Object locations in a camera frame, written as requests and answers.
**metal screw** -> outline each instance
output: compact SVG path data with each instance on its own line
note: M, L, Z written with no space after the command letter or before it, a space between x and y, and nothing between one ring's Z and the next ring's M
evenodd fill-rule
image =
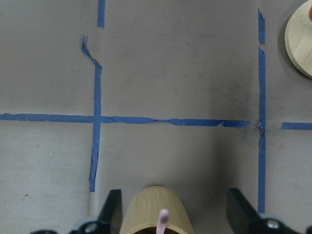
M86 228L84 229L84 231L85 231L86 233L92 233L92 232L94 232L97 228L98 228L97 223L90 223L89 225L86 226Z
M273 219L267 221L268 228L279 229L279 222Z

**wooden cylinder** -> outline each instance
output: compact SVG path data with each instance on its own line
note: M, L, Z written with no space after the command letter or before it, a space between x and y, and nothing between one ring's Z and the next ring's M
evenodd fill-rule
M194 234L180 198L162 186L143 189L132 199L120 234L155 234L159 211L162 209L170 211L165 234Z

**pink marker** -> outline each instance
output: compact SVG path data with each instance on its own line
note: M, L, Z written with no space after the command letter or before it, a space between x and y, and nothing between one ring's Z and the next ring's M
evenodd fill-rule
M159 212L156 234L164 234L167 227L167 223L169 221L169 217L170 212L167 209L163 209Z

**wooden base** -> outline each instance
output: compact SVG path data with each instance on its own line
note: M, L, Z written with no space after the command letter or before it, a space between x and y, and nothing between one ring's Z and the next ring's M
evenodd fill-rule
M285 45L294 66L312 78L312 0L302 4L291 16L285 31Z

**blue tape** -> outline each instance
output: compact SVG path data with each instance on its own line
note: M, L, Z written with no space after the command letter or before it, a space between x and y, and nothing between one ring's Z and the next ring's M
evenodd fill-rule
M284 129L284 130L312 130L312 123L287 123L287 122L283 122L281 129Z
M258 36L261 44L265 44L265 20L258 9Z
M266 75L265 75L265 54L259 48L259 159L258 159L258 212L265 212L265 160L266 160Z
M244 128L250 125L250 121L242 120L218 120L218 119L156 119L147 117L101 117L102 123L127 123L127 124L146 124L153 122L165 122L173 125L184 126L206 126L217 127L222 125L224 127Z
M93 123L93 116L65 116L42 114L0 114L0 120L37 121L37 122L67 122L67 123Z
M258 159L258 212L265 212L265 168L266 168L266 138L259 138L259 159Z
M98 151L99 151L99 137L101 131L101 71L102 66L92 58L86 44L85 36L81 39L82 52L92 61L95 65L95 81L94 81L94 118L93 118L93 142L91 151L91 167L89 175L90 191L95 192L95 180L98 167Z
M98 0L97 6L97 26L104 28L105 0Z

